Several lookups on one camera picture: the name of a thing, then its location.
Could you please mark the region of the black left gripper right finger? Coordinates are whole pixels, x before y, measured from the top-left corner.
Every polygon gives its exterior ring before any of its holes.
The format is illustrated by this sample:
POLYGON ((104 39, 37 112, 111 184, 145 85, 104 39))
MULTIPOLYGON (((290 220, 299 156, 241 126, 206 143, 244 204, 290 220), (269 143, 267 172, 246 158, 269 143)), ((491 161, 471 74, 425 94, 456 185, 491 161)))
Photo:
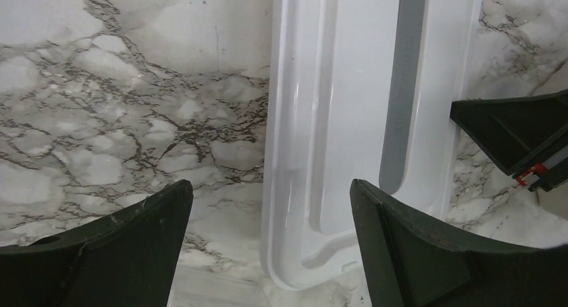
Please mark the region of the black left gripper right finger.
POLYGON ((416 210, 365 180, 350 186, 373 306, 566 306, 567 246, 482 237, 416 210))

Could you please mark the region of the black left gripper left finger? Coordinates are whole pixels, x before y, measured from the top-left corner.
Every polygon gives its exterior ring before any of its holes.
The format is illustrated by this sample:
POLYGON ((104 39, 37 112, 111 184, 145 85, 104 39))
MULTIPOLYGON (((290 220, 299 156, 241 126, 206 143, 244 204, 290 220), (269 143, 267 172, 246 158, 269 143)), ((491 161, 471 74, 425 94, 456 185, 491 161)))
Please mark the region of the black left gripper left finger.
POLYGON ((1 248, 2 306, 166 306, 193 202, 180 180, 117 212, 1 248))

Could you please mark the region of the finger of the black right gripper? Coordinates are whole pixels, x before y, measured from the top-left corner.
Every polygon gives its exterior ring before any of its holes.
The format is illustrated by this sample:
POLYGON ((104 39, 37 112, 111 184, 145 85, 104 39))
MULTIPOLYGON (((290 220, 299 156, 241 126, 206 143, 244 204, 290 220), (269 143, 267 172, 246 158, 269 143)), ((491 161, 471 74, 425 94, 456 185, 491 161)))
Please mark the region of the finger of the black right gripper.
POLYGON ((454 101, 450 118, 508 176, 567 145, 567 91, 454 101))

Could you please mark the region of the white plastic bin lid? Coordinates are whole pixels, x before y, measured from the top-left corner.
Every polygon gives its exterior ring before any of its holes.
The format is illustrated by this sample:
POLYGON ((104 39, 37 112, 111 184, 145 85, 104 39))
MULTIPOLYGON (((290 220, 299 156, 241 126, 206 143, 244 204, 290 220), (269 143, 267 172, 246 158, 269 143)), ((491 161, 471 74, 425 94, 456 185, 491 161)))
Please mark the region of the white plastic bin lid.
POLYGON ((361 266, 355 179, 445 218, 481 5, 274 0, 261 265, 280 288, 361 266))

